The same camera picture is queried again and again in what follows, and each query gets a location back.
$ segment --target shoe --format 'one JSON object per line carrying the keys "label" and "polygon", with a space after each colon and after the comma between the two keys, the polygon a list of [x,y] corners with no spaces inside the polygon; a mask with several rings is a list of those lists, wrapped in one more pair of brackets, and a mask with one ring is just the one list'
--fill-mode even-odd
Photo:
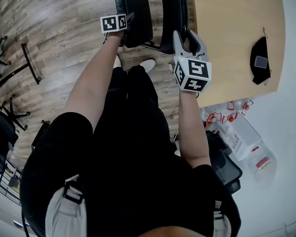
{"label": "shoe", "polygon": [[149,60],[142,62],[139,65],[145,69],[146,73],[148,73],[150,70],[152,70],[154,68],[154,66],[156,66],[156,61],[153,59],[149,59]]}
{"label": "shoe", "polygon": [[118,68],[118,67],[122,67],[122,63],[120,61],[119,56],[117,55],[116,58],[115,58],[115,62],[114,62],[113,68],[115,69],[115,68]]}

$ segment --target table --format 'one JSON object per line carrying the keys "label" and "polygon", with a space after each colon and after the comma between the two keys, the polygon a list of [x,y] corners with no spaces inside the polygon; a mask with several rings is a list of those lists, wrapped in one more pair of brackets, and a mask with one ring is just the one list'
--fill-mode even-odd
{"label": "table", "polygon": [[[198,97],[199,107],[250,98],[277,90],[284,60],[285,17],[282,0],[194,0],[197,33],[212,63],[212,84]],[[253,45],[268,35],[271,78],[252,82]]]}

